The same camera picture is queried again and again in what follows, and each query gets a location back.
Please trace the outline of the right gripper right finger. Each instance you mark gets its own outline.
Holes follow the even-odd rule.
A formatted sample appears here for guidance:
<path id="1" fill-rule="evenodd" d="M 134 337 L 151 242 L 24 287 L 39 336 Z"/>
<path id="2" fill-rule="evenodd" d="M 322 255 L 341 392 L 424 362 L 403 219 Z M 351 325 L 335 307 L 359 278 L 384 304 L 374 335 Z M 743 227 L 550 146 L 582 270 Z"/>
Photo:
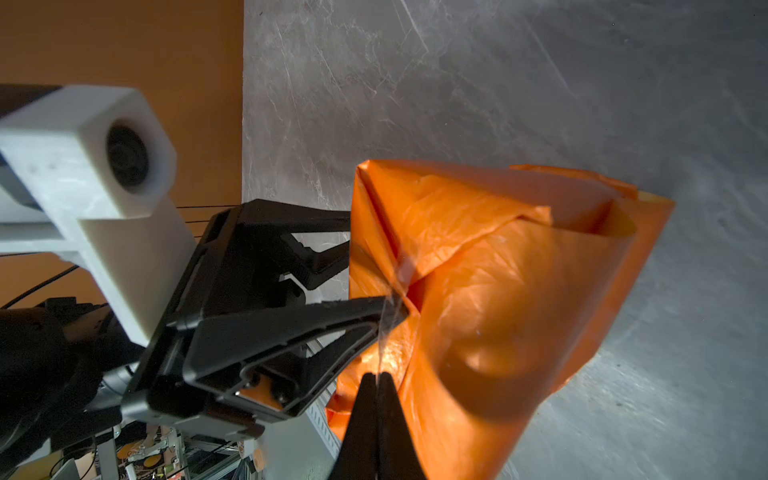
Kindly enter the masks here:
<path id="1" fill-rule="evenodd" d="M 381 373 L 377 379 L 376 415 L 377 478 L 426 480 L 389 372 Z"/>

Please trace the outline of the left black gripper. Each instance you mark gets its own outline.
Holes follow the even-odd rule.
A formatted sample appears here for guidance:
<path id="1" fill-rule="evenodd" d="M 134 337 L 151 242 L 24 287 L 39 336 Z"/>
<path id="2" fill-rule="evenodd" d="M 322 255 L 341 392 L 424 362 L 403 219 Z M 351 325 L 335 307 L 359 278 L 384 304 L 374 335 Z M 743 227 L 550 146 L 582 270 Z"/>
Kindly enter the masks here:
<path id="1" fill-rule="evenodd" d="M 377 342 L 386 296 L 288 307 L 349 266 L 348 241 L 315 251 L 297 233 L 348 232 L 348 211 L 257 199 L 216 215 L 123 397 L 125 416 L 221 439 L 297 417 Z"/>

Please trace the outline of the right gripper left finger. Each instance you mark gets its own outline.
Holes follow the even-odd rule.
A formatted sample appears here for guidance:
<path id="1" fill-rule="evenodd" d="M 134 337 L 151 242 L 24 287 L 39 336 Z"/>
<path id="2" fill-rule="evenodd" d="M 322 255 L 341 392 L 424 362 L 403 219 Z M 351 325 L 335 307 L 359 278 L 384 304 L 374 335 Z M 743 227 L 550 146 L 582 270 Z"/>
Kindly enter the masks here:
<path id="1" fill-rule="evenodd" d="M 329 480 L 374 480 L 378 474 L 377 378 L 366 373 Z"/>

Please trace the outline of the yellow orange wrapping paper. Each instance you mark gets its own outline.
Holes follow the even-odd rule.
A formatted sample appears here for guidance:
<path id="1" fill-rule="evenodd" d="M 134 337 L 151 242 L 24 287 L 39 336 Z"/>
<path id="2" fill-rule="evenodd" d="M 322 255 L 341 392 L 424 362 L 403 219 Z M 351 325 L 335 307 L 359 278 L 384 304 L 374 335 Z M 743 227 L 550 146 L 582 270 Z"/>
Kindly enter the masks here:
<path id="1" fill-rule="evenodd" d="M 600 348 L 674 206 L 585 170 L 360 164 L 349 295 L 409 315 L 339 375 L 330 430 L 345 436 L 362 377 L 387 371 L 428 478 L 495 478 Z"/>

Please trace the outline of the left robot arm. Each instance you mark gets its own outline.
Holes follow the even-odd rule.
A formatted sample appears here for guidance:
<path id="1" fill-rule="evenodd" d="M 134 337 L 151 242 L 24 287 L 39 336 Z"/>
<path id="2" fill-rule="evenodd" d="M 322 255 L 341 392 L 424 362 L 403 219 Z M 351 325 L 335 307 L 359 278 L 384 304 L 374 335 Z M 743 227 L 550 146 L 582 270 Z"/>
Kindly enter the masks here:
<path id="1" fill-rule="evenodd" d="M 408 315 L 396 296 L 309 303 L 350 266 L 346 211 L 253 200 L 214 215 L 150 341 L 111 308 L 56 298 L 1 312 L 1 469 L 133 418 L 226 442 L 298 417 Z"/>

